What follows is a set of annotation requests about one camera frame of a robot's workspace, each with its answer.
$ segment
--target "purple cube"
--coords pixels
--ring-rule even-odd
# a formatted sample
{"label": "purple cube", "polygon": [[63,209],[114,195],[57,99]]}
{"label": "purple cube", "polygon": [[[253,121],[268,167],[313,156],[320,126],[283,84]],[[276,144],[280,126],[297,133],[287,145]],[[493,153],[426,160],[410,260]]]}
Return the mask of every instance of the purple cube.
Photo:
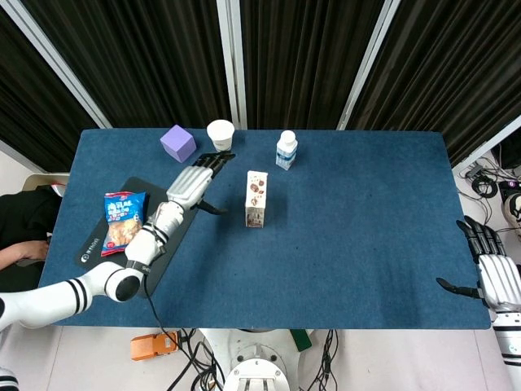
{"label": "purple cube", "polygon": [[196,149],[194,137],[179,125],[166,132],[161,143],[165,151],[179,163],[188,159]]}

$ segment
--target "table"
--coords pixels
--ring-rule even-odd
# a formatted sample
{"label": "table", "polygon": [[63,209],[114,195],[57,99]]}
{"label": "table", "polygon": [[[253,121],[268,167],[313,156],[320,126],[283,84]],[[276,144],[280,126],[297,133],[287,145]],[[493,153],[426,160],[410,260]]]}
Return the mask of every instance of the table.
{"label": "table", "polygon": [[[198,154],[212,150],[189,130]],[[81,137],[41,285],[83,273],[72,257],[103,212],[103,193],[130,176],[168,187],[185,165],[163,151],[166,129],[87,130]],[[480,301],[436,277],[475,285],[453,176],[440,134],[297,130],[286,172],[279,132],[237,131],[237,157],[198,213],[153,300],[166,326],[223,328],[487,328]],[[244,226],[249,169],[266,171],[265,227]],[[61,324],[155,325],[145,300],[94,299]]]}

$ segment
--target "carton box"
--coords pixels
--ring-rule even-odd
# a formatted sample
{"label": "carton box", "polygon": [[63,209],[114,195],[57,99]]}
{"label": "carton box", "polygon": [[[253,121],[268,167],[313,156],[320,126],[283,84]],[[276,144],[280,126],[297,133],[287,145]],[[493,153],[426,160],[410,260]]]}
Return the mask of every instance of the carton box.
{"label": "carton box", "polygon": [[268,188],[268,173],[259,171],[247,172],[246,226],[263,227],[266,209],[266,191]]}

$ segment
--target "orange device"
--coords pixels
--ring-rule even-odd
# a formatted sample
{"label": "orange device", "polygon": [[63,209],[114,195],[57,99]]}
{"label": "orange device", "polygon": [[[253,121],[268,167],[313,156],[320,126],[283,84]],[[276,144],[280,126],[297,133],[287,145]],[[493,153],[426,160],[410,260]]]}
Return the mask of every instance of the orange device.
{"label": "orange device", "polygon": [[146,360],[163,354],[170,354],[179,350],[179,332],[169,332],[169,336],[164,333],[148,334],[146,336],[136,336],[130,341],[130,351],[134,361]]}

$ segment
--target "chips bag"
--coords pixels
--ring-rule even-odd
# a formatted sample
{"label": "chips bag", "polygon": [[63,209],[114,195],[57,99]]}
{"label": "chips bag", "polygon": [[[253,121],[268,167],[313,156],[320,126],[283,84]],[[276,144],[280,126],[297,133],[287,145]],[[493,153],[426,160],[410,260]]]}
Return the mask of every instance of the chips bag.
{"label": "chips bag", "polygon": [[147,193],[119,191],[105,194],[105,217],[108,232],[101,256],[125,250],[143,225],[143,204]]}

